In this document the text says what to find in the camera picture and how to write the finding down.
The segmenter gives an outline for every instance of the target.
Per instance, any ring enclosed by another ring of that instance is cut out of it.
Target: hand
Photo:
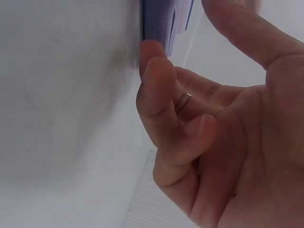
[[[158,148],[154,179],[204,228],[302,228],[304,44],[228,0],[202,3],[266,85],[220,85],[143,42],[137,107]]]

